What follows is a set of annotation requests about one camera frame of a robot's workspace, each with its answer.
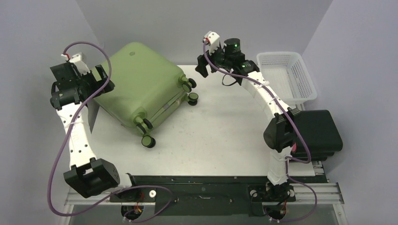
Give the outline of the green hard-shell suitcase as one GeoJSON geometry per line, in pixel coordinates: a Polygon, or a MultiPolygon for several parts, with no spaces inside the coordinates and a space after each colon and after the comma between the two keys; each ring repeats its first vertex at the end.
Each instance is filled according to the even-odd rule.
{"type": "Polygon", "coordinates": [[[156,145],[151,132],[186,101],[195,106],[197,84],[184,71],[155,50],[131,42],[110,56],[112,91],[94,100],[127,129],[142,135],[147,148],[156,145]]]}

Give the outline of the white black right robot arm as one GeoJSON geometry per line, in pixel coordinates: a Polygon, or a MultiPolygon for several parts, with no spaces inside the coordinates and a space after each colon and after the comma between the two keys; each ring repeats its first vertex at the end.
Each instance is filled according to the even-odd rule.
{"type": "Polygon", "coordinates": [[[240,50],[240,39],[229,38],[224,44],[220,40],[203,38],[203,54],[198,56],[195,70],[204,78],[210,72],[219,71],[229,75],[235,82],[247,90],[261,106],[268,125],[263,133],[266,145],[271,149],[267,178],[271,182],[265,186],[265,195],[277,200],[283,195],[282,184],[288,181],[287,163],[291,157],[297,126],[294,120],[301,111],[293,109],[283,102],[263,77],[259,67],[247,60],[240,50]]]}

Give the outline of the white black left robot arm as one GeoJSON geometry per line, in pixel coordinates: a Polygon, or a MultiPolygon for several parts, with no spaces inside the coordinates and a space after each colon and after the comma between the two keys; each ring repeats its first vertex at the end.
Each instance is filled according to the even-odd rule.
{"type": "Polygon", "coordinates": [[[99,80],[91,70],[72,62],[50,68],[55,77],[50,103],[61,119],[69,148],[69,170],[64,172],[63,177],[84,198],[116,188],[121,180],[116,166],[98,158],[89,143],[85,101],[92,94],[100,96],[115,88],[101,65],[95,66],[95,69],[99,73],[99,80]]]}

